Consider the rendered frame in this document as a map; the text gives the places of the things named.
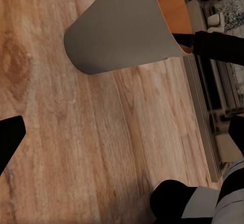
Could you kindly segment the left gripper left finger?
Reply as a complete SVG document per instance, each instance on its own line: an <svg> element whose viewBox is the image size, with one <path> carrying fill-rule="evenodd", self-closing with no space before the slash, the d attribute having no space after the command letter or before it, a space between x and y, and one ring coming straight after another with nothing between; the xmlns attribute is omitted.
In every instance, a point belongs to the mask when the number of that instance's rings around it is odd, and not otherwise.
<svg viewBox="0 0 244 224"><path fill-rule="evenodd" d="M22 116L0 121L0 175L26 135Z"/></svg>

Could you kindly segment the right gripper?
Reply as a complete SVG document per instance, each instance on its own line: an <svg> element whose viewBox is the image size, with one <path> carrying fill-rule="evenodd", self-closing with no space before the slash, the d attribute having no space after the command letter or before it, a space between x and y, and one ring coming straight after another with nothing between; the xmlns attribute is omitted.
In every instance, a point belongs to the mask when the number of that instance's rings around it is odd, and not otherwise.
<svg viewBox="0 0 244 224"><path fill-rule="evenodd" d="M184 46L194 46L194 54L202 57L229 62L237 36L199 31L193 34L173 34L176 41Z"/></svg>

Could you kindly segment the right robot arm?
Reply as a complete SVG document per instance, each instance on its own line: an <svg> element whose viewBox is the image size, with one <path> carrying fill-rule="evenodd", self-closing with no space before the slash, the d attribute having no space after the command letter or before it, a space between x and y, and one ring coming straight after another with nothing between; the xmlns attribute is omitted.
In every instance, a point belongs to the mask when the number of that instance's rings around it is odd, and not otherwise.
<svg viewBox="0 0 244 224"><path fill-rule="evenodd" d="M193 34L173 34L176 41L184 46L194 46L194 54L202 57L231 62L244 66L244 38L224 34L225 20L222 12L208 17L207 31Z"/></svg>

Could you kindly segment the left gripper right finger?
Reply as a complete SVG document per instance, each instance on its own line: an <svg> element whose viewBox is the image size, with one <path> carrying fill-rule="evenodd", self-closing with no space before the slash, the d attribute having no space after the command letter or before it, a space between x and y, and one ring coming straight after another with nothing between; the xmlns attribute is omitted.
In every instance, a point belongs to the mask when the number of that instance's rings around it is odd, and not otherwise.
<svg viewBox="0 0 244 224"><path fill-rule="evenodd" d="M244 117L232 116L228 133L244 155Z"/></svg>

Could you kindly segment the trash can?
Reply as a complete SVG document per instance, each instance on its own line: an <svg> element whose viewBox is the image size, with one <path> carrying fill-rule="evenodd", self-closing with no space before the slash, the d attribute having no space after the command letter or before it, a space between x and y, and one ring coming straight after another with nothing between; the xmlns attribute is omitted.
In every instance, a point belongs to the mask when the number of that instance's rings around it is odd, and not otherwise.
<svg viewBox="0 0 244 224"><path fill-rule="evenodd" d="M170 57L191 55L194 46L173 34L192 34L184 0L95 0L66 30L72 64L94 75Z"/></svg>

